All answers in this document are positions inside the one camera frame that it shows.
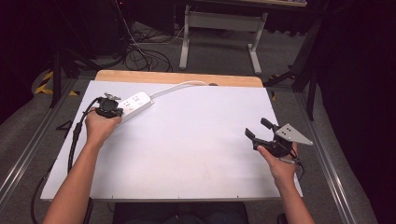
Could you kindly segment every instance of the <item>gray carpet floor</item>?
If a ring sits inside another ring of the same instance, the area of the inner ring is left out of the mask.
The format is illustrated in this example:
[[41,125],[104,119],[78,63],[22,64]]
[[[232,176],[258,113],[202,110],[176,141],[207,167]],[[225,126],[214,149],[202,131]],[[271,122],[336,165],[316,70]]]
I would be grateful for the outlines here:
[[[197,31],[190,37],[189,60],[185,71],[178,69],[181,52],[180,39],[176,39],[170,44],[141,45],[141,48],[155,49],[165,54],[173,65],[174,72],[177,73],[254,76],[247,51],[247,44],[251,43],[253,38],[254,34],[243,32],[234,32],[228,37],[221,37],[214,35],[213,32]],[[280,75],[287,72],[289,70],[288,65],[293,63],[303,41],[303,36],[290,37],[287,34],[264,32],[257,48],[263,71],[262,80],[267,80],[271,75]],[[109,61],[107,58],[101,58],[97,62],[106,63]],[[165,64],[160,64],[155,71],[162,71],[165,68]],[[126,70],[122,64],[111,69]],[[37,74],[32,90],[37,88],[38,83],[46,73],[47,71],[43,71],[42,74]],[[56,131],[56,127],[74,119],[90,79],[94,79],[93,72],[82,72],[73,87],[73,91],[81,91],[81,95],[70,95],[65,98],[61,109],[50,124],[49,130],[45,133],[37,153],[1,211],[0,223],[32,222],[30,201],[35,186],[56,159],[64,142],[65,131]],[[286,80],[272,88],[276,92],[276,99],[272,103],[277,120],[279,124],[290,123],[308,138],[312,138],[304,118],[306,114],[299,107],[295,93],[291,92],[290,83],[290,80]],[[0,181],[2,183],[6,180],[8,172],[31,141],[35,130],[49,110],[50,100],[51,95],[35,94],[35,98],[31,102],[0,126]],[[321,143],[332,159],[351,211],[356,218],[356,223],[376,223],[370,202],[365,196],[359,181],[351,172],[332,131],[332,126],[322,106],[320,90],[317,91],[314,116],[314,124],[317,127]],[[317,223],[343,223],[342,216],[340,216],[329,188],[329,183],[318,161],[318,153],[313,147],[306,146],[300,146],[299,151],[306,170],[300,184],[309,211]],[[43,186],[44,184],[41,186],[35,201],[35,216],[38,222],[42,220],[50,205],[48,202],[39,200]],[[276,216],[283,213],[280,200],[246,202],[246,206],[251,224],[276,223]],[[111,223],[112,207],[113,204],[111,203],[95,203],[91,223]]]

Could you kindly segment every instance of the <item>left arm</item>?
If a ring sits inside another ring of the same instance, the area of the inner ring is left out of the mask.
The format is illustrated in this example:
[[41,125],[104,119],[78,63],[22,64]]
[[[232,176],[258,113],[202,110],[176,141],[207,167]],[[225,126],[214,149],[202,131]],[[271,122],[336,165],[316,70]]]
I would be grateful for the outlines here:
[[82,223],[84,220],[99,150],[120,118],[106,119],[93,111],[85,122],[87,142],[56,193],[43,223]]

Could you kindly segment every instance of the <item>power strip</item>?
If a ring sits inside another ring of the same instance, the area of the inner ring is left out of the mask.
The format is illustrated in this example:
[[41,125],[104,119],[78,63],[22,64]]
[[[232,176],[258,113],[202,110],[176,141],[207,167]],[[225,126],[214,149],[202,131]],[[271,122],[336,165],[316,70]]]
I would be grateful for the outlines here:
[[133,118],[143,110],[151,107],[154,101],[143,91],[129,97],[125,101],[119,103],[119,107],[123,109],[122,122]]

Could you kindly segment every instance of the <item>hazard tape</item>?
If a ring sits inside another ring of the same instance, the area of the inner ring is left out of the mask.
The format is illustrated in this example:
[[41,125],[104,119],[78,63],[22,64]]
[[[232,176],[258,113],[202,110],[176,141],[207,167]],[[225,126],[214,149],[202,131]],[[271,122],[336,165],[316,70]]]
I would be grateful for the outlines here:
[[[53,72],[49,71],[44,77],[43,80],[41,80],[40,85],[38,85],[38,88],[35,90],[35,93],[44,93],[44,94],[53,94],[53,90],[48,90],[46,89],[46,85],[49,83],[50,79],[53,76]],[[69,95],[71,96],[79,96],[80,91],[70,91]]]

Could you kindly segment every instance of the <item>hand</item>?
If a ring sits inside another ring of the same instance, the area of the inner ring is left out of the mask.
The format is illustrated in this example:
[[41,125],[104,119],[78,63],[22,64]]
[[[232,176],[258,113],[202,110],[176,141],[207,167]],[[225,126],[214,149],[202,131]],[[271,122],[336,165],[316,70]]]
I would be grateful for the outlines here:
[[98,115],[95,112],[95,107],[92,107],[91,112],[85,119],[85,124],[87,125],[87,143],[101,146],[120,123],[120,117],[107,119]]
[[[292,147],[297,153],[297,143],[293,142]],[[268,162],[271,174],[274,177],[275,184],[278,188],[282,188],[291,184],[294,186],[294,173],[296,172],[295,164],[289,164],[280,161],[278,158],[274,157],[265,147],[258,146],[257,150]],[[285,159],[291,160],[291,156],[288,155],[285,157]]]

